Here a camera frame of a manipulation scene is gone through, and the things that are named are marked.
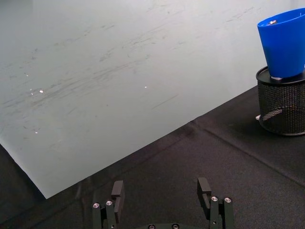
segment table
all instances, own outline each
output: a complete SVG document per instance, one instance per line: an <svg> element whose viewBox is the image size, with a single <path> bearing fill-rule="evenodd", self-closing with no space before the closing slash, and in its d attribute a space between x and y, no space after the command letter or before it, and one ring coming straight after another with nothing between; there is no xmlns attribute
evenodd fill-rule
<svg viewBox="0 0 305 229"><path fill-rule="evenodd" d="M208 228L198 177L234 201L236 228L304 228L304 137L273 135L255 120L257 88L198 117L100 172L5 222L0 228L91 228L92 203L124 180L119 224L180 222Z"/></svg>

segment black fabric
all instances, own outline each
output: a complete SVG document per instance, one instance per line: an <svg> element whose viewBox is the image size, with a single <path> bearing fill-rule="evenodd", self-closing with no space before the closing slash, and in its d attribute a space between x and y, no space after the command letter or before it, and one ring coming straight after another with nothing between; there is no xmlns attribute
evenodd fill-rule
<svg viewBox="0 0 305 229"><path fill-rule="evenodd" d="M0 164L0 223L3 223L45 198L2 146Z"/></svg>
<svg viewBox="0 0 305 229"><path fill-rule="evenodd" d="M305 228L304 137L265 131L257 88L88 177L0 228L92 228L92 203L115 180L125 183L119 228L180 222L208 228L196 195L206 177L213 194L231 197L236 228Z"/></svg>

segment plastic cup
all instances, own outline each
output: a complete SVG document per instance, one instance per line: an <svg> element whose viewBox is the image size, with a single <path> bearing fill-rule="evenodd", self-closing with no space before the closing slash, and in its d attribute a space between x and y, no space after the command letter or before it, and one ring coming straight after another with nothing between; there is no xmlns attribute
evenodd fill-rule
<svg viewBox="0 0 305 229"><path fill-rule="evenodd" d="M269 73L286 78L303 72L305 66L305 8L291 10L257 25Z"/></svg>

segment black mesh container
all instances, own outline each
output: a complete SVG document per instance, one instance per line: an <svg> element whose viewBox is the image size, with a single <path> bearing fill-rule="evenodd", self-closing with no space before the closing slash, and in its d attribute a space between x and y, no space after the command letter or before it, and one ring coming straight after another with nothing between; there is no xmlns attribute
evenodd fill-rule
<svg viewBox="0 0 305 229"><path fill-rule="evenodd" d="M256 78L260 125L279 135L305 134L305 72L275 80L265 67Z"/></svg>

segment blue cup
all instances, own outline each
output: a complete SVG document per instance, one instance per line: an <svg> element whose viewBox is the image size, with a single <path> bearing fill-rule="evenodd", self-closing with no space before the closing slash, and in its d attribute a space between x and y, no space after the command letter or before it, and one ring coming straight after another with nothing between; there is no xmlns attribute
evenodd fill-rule
<svg viewBox="0 0 305 229"><path fill-rule="evenodd" d="M303 72L305 65L305 8L265 19L257 25L269 73L287 78Z"/></svg>

